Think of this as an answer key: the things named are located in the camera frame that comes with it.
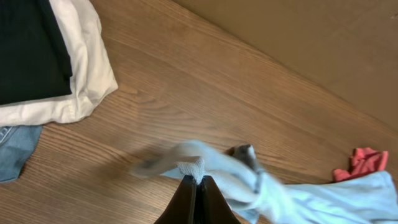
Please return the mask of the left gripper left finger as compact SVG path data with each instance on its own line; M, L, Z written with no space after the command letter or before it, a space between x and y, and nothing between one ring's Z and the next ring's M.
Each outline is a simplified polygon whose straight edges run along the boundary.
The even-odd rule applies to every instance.
M193 224L197 183L186 175L155 224Z

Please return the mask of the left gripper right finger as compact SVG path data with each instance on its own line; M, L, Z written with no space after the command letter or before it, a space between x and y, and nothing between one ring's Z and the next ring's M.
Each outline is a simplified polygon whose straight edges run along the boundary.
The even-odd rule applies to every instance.
M240 224L214 179L203 177L195 197L195 224Z

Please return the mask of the light blue t-shirt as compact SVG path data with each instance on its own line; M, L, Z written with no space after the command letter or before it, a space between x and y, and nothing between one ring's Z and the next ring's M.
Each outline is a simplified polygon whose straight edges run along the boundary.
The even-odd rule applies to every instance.
M391 175L377 171L332 184L283 184L258 163L252 145L221 153L190 140L135 166L136 177L163 175L201 182L213 178L233 211L250 223L397 223L397 192Z

